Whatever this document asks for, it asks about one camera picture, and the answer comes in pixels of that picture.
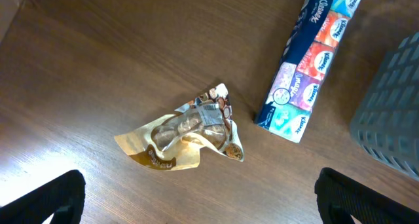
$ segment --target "torn packaging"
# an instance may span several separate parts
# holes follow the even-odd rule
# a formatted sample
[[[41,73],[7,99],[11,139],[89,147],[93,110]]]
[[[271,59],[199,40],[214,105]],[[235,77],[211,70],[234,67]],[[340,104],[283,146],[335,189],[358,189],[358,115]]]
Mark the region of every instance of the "torn packaging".
[[[224,84],[182,105],[174,114],[115,136],[115,140],[136,162],[156,170],[195,168],[203,147],[231,159],[244,160]]]

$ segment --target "kleenex logo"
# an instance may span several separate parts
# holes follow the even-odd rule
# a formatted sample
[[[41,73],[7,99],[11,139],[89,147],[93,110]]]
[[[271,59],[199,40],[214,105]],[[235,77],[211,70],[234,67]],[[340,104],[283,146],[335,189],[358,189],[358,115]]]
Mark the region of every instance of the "kleenex logo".
[[[319,21],[321,14],[323,14],[323,11],[325,10],[325,7],[328,6],[327,0],[319,0],[319,5],[317,7],[316,13],[310,18],[310,21],[317,24],[317,21]]]
[[[358,0],[352,0],[352,2],[348,5],[349,8],[353,9],[357,5]]]
[[[333,37],[335,39],[340,39],[339,37],[343,34],[342,32],[345,30],[347,23],[348,23],[348,21],[345,20],[345,19],[340,20],[339,28],[333,34]]]
[[[320,71],[324,71],[326,65],[329,63],[330,60],[330,52],[325,53],[325,57],[323,59],[323,63],[319,66]]]
[[[306,117],[301,117],[300,126],[295,130],[295,133],[300,133],[301,130],[304,128],[304,125],[306,124],[307,119]]]
[[[316,96],[317,96],[317,92],[318,92],[318,91],[319,91],[319,86],[318,86],[318,85],[313,86],[313,93],[312,93],[312,95],[309,97],[309,99],[308,99],[308,103],[313,104],[313,100],[314,100],[314,99],[316,99]]]

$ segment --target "wooden table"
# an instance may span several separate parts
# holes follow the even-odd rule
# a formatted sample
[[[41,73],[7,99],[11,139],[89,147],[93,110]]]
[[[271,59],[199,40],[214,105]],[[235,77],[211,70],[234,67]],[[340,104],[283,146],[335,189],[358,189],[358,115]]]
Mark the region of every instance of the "wooden table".
[[[363,0],[300,144],[253,124],[304,0],[26,0],[0,46],[0,206],[60,174],[86,178],[83,223],[321,223],[329,166],[419,210],[419,183],[366,155],[348,125],[417,0]],[[140,166],[115,143],[225,83],[243,163]]]

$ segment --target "blue packaging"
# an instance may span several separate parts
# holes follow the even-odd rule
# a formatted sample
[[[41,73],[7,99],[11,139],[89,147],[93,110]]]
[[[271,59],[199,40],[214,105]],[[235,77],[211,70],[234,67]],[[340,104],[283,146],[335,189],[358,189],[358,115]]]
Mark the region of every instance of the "blue packaging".
[[[295,143],[300,142],[311,116],[312,105],[324,79],[311,79],[313,76],[300,72],[304,68],[297,66],[304,56],[312,55],[313,46],[319,45],[314,39],[322,28],[329,11],[343,12],[343,15],[352,17],[359,2],[360,0],[348,0],[349,5],[346,5],[346,0],[305,0],[283,51],[280,67],[275,74],[264,104],[256,116],[255,124],[287,140]],[[335,47],[326,46],[325,48],[332,51],[335,50]],[[321,62],[320,56],[319,60],[316,57],[310,63],[305,64]],[[296,84],[299,88],[308,90],[292,92]],[[310,100],[310,103],[305,103],[304,99],[306,98]]]
[[[359,2],[361,0],[333,0],[331,9],[352,18]]]

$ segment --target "kleenex tissue pack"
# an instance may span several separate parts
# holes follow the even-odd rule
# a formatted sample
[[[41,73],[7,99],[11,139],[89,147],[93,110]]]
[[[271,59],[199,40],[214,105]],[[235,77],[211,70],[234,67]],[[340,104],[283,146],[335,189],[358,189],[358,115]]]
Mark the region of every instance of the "kleenex tissue pack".
[[[361,0],[306,0],[255,123],[295,143]]]

